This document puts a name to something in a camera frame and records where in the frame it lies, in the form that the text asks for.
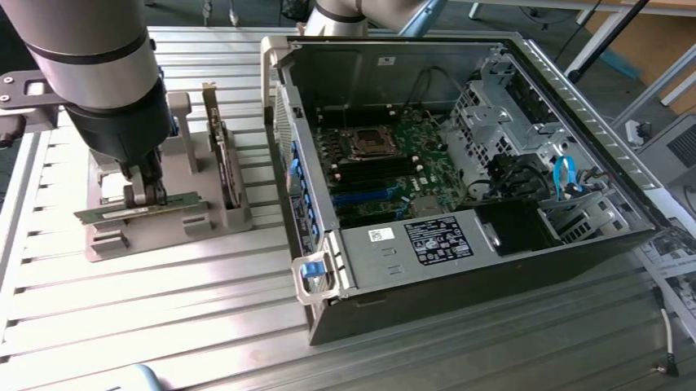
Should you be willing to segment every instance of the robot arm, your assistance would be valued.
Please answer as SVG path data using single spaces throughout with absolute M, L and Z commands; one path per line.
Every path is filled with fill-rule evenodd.
M 120 163 L 130 207 L 166 198 L 157 146 L 172 129 L 138 0 L 0 0 L 89 148 Z M 22 108 L 9 100 L 0 108 Z
M 367 19 L 400 36 L 419 37 L 447 0 L 316 0 L 305 35 L 363 36 Z

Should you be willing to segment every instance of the white label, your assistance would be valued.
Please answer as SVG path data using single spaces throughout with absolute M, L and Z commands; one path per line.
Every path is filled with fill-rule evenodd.
M 394 238 L 394 232 L 391 228 L 380 228 L 378 230 L 367 231 L 367 235 L 370 236 L 371 242 L 378 242 L 380 240 L 388 240 Z
M 412 190 L 420 191 L 420 186 L 418 186 L 418 181 L 415 178 L 411 178 Z
M 379 59 L 376 60 L 376 65 L 378 66 L 383 66 L 383 65 L 394 65 L 395 63 L 395 57 L 379 57 Z
M 118 210 L 116 212 L 108 212 L 101 215 L 102 218 L 114 218 L 114 217 L 122 217 L 122 216 L 130 216 L 132 214 L 138 214 L 146 212 L 146 208 L 134 208 L 134 209 L 125 209 Z

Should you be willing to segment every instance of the black pole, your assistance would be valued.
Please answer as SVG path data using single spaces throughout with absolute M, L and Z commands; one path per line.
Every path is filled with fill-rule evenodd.
M 582 63 L 578 69 L 574 69 L 567 74 L 567 79 L 577 83 L 579 79 L 582 78 L 582 75 L 587 71 L 591 64 L 594 64 L 594 61 L 597 61 L 597 58 L 601 56 L 601 54 L 605 52 L 606 48 L 611 44 L 613 40 L 617 39 L 618 34 L 621 31 L 626 28 L 626 26 L 630 23 L 630 20 L 638 15 L 639 11 L 645 7 L 650 0 L 638 0 L 638 2 L 633 5 L 630 8 L 629 13 L 623 16 L 621 21 L 617 24 L 617 27 L 613 28 L 613 30 L 609 32 L 609 35 L 605 37 L 605 39 L 601 41 L 599 45 L 594 48 L 593 52 L 589 54 L 587 59 Z

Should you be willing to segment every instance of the metal workbench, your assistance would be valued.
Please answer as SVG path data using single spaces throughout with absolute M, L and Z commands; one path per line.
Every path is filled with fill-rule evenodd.
M 137 362 L 166 389 L 693 389 L 696 349 L 678 327 L 681 378 L 650 371 L 663 325 L 629 255 L 554 287 L 307 345 L 260 118 L 259 40 L 291 33 L 150 29 L 166 89 L 192 93 L 192 131 L 204 130 L 196 91 L 217 84 L 252 231 L 89 263 L 72 217 L 85 146 L 66 116 L 25 136 L 0 221 L 0 389 L 101 391 Z

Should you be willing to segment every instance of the motherboard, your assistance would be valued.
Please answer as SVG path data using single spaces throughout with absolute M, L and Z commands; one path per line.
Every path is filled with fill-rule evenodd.
M 382 125 L 317 127 L 313 142 L 343 228 L 454 211 L 459 173 L 426 111 Z

